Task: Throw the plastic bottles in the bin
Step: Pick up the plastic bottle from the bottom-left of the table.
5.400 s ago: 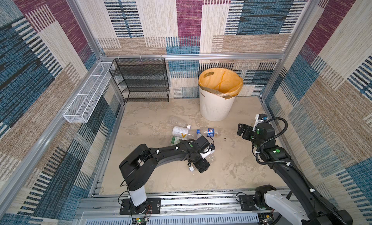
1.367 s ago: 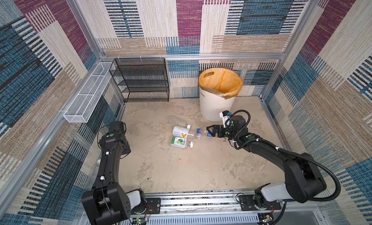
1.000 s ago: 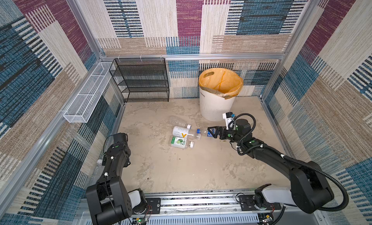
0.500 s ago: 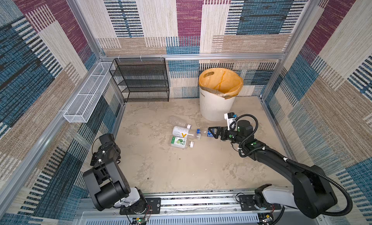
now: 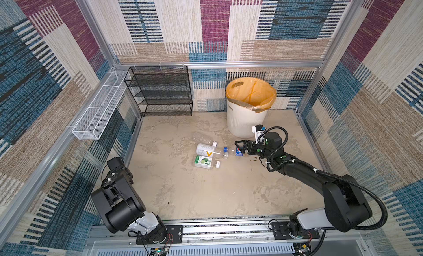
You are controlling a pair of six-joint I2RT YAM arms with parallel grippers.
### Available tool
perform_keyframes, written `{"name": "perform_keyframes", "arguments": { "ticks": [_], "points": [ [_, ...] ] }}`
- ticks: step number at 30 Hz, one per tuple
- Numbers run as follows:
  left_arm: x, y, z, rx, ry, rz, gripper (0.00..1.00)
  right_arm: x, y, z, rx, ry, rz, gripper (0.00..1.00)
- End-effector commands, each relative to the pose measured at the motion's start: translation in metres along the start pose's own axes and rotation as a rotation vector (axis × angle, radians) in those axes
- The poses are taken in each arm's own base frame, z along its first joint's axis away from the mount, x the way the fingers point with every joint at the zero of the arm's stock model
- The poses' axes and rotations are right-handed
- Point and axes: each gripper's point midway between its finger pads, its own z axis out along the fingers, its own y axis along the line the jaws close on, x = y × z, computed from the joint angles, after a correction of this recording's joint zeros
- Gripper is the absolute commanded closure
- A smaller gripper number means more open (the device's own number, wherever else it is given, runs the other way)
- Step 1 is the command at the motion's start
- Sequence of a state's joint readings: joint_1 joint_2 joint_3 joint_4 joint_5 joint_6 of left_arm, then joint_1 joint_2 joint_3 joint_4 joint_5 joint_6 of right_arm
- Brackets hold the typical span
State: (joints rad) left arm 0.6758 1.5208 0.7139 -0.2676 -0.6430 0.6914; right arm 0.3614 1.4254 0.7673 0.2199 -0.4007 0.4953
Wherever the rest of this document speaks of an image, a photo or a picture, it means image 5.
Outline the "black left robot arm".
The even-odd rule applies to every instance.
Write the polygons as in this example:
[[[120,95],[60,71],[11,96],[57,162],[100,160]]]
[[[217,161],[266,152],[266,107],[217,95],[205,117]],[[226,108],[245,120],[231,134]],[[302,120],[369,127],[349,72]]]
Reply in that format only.
[[[138,244],[161,244],[168,231],[161,218],[148,212],[134,190],[133,174],[121,157],[107,161],[110,171],[101,186],[91,193],[91,199],[106,228],[112,234],[127,231]]]

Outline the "clear bottle blue Pepsi label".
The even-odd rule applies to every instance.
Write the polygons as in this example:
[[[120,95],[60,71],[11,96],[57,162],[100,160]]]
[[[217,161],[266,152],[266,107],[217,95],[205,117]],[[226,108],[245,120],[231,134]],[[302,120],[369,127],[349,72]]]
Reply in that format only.
[[[237,146],[230,146],[230,147],[224,147],[224,152],[226,156],[238,156],[242,157],[243,153],[240,151],[240,149]]]

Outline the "bottle with green white label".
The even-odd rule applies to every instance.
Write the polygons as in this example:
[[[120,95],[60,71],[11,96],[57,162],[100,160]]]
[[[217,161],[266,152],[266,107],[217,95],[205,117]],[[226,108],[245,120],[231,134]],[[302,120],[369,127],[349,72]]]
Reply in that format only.
[[[193,165],[194,167],[199,167],[208,170],[214,168],[219,169],[221,167],[221,161],[216,160],[212,157],[196,155],[196,157],[194,158]]]

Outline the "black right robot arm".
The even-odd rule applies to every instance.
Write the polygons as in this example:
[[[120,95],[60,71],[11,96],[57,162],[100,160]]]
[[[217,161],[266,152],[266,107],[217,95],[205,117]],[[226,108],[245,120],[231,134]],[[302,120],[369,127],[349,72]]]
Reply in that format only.
[[[323,173],[285,152],[287,142],[277,132],[265,132],[255,141],[238,140],[235,146],[243,154],[265,159],[268,172],[294,178],[323,196],[323,208],[303,209],[290,216],[288,228],[293,238],[301,238],[313,228],[348,232],[372,217],[363,190],[353,177]]]

